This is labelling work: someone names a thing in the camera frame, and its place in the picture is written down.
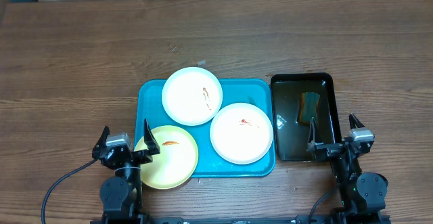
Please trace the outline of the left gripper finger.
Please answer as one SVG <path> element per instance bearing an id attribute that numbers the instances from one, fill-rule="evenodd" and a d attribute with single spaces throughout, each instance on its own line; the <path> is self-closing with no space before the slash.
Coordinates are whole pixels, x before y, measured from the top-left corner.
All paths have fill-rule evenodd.
<path id="1" fill-rule="evenodd" d="M 106 148 L 106 140 L 108 135 L 110 134 L 110 129 L 108 126 L 105 126 L 100 138 L 92 149 L 92 158 L 99 159 L 101 156 L 101 152 Z"/>
<path id="2" fill-rule="evenodd" d="M 143 122 L 143 140 L 150 155 L 153 156 L 160 153 L 160 146 L 153 136 L 146 118 Z"/>

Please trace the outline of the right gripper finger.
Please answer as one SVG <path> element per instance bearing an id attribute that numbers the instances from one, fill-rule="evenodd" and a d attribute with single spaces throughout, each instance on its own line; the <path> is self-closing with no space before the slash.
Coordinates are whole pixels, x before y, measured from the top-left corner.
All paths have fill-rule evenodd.
<path id="1" fill-rule="evenodd" d="M 317 146 L 323 145 L 323 140 L 320 136 L 317 121 L 314 117 L 310 120 L 309 139 L 307 142 L 307 151 L 315 151 Z"/>
<path id="2" fill-rule="evenodd" d="M 351 129 L 360 129 L 365 127 L 365 125 L 353 113 L 349 114 L 348 119 Z"/>

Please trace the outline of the green yellow sponge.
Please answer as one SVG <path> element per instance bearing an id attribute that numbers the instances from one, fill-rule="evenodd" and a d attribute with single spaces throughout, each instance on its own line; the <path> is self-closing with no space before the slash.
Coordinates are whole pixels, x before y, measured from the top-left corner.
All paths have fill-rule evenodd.
<path id="1" fill-rule="evenodd" d="M 319 102 L 320 95 L 318 93 L 301 93 L 296 122 L 300 125 L 309 126 L 312 118 L 317 120 L 319 112 Z"/>

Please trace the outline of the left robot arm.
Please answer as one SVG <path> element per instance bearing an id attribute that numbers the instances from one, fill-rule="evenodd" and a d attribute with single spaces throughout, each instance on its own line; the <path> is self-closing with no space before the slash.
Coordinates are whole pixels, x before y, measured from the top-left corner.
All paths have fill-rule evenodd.
<path id="1" fill-rule="evenodd" d="M 133 149 L 126 133 L 111 135 L 105 127 L 95 144 L 92 157 L 114 171 L 105 180 L 99 196 L 104 206 L 100 223 L 151 223 L 152 218 L 142 211 L 141 165 L 151 163 L 160 147 L 147 121 L 143 122 L 144 150 Z"/>

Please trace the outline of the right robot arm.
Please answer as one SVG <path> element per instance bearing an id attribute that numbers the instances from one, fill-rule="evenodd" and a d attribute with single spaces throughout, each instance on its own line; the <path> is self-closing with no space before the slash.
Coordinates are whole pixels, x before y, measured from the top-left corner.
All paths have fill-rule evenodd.
<path id="1" fill-rule="evenodd" d="M 342 208 L 335 208 L 326 217 L 326 223 L 387 223 L 388 217 L 380 215 L 385 209 L 388 180 L 381 174 L 364 173 L 358 157 L 370 152 L 375 135 L 354 115 L 349 115 L 350 133 L 340 143 L 323 142 L 317 122 L 310 121 L 307 150 L 314 160 L 329 162 L 337 185 L 324 194 L 312 207 L 308 222 L 311 222 L 317 206 L 332 195 L 340 192 Z"/>

